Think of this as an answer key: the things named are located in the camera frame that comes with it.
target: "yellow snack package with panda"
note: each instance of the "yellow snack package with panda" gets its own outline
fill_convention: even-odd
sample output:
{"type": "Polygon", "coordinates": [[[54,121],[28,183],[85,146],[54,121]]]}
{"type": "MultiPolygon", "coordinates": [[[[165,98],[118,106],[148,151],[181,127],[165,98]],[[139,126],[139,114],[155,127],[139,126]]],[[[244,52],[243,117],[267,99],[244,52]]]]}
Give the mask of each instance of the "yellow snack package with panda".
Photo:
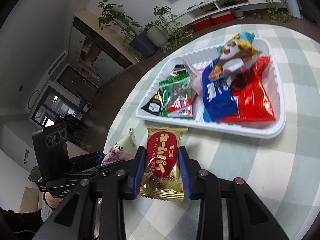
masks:
{"type": "Polygon", "coordinates": [[[211,66],[209,80],[214,82],[231,73],[246,72],[261,54],[261,51],[252,47],[254,37],[254,33],[238,33],[224,46],[217,47],[219,59],[215,66],[211,66]]]}

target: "beige sofa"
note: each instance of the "beige sofa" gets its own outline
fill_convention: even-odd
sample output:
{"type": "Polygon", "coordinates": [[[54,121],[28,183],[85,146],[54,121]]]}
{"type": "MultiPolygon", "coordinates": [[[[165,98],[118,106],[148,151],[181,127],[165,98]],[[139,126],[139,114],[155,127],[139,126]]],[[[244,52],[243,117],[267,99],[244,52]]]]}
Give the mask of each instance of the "beige sofa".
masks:
{"type": "MultiPolygon", "coordinates": [[[[69,158],[84,155],[88,152],[67,141],[69,158]]],[[[38,189],[26,187],[20,204],[20,213],[35,212],[42,207],[42,193],[38,189]]]]}

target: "round table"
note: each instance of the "round table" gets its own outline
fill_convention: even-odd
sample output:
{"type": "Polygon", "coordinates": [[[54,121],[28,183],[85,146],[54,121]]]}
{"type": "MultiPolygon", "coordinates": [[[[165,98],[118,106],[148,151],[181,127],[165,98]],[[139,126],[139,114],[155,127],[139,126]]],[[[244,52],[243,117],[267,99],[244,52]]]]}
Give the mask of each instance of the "round table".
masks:
{"type": "MultiPolygon", "coordinates": [[[[275,25],[234,25],[191,41],[137,83],[109,130],[104,153],[130,128],[137,145],[146,146],[147,127],[167,126],[140,120],[135,110],[168,58],[226,42],[239,32],[253,32],[273,48],[285,94],[284,130],[273,139],[256,139],[189,128],[182,145],[218,178],[244,178],[289,239],[300,240],[320,210],[320,44],[301,33],[275,25]]],[[[194,240],[199,204],[143,197],[125,201],[127,239],[194,240]]],[[[226,218],[224,233],[227,239],[226,218]]]]}

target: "white plastic tray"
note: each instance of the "white plastic tray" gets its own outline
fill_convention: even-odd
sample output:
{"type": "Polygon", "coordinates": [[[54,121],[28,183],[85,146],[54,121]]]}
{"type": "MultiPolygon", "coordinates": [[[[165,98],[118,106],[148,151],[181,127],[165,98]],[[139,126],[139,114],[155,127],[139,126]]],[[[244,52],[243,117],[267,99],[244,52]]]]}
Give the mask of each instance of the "white plastic tray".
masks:
{"type": "Polygon", "coordinates": [[[203,130],[219,131],[237,135],[244,135],[255,138],[273,138],[277,136],[283,129],[285,124],[285,106],[284,106],[284,93],[282,82],[280,79],[279,69],[273,54],[272,48],[268,41],[265,39],[255,38],[252,46],[260,51],[262,51],[261,56],[271,56],[271,63],[265,69],[263,73],[262,84],[265,88],[275,117],[276,122],[248,122],[240,124],[227,124],[227,123],[216,123],[216,122],[205,122],[202,118],[204,111],[204,104],[202,98],[197,97],[193,102],[193,120],[183,119],[183,118],[170,118],[170,117],[160,117],[149,114],[148,112],[141,109],[158,91],[160,81],[166,79],[168,74],[174,68],[176,64],[182,64],[182,59],[187,63],[192,64],[197,69],[205,68],[213,59],[218,57],[216,46],[207,47],[204,49],[195,50],[193,52],[179,55],[175,58],[168,60],[158,76],[156,77],[154,83],[148,89],[143,100],[140,102],[137,110],[136,116],[140,119],[149,120],[153,122],[167,123],[173,125],[179,125],[184,127],[194,127],[203,130]]]}

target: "metal screw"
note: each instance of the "metal screw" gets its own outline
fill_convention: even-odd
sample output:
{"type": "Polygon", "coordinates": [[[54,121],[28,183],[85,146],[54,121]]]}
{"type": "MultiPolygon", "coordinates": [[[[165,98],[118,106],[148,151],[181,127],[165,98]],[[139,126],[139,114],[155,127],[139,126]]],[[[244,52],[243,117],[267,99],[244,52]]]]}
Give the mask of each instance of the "metal screw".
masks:
{"type": "Polygon", "coordinates": [[[125,170],[117,170],[116,175],[117,176],[123,176],[125,174],[125,170]]]}
{"type": "Polygon", "coordinates": [[[207,176],[209,174],[209,172],[207,170],[199,170],[199,174],[201,176],[207,176]]]}
{"type": "Polygon", "coordinates": [[[236,184],[238,184],[238,185],[244,184],[244,180],[243,180],[242,178],[235,178],[235,182],[236,182],[236,184]]]}
{"type": "Polygon", "coordinates": [[[82,179],[82,180],[80,181],[80,184],[81,184],[81,186],[85,186],[85,185],[88,185],[89,182],[90,182],[90,180],[88,180],[88,179],[82,179]]]}

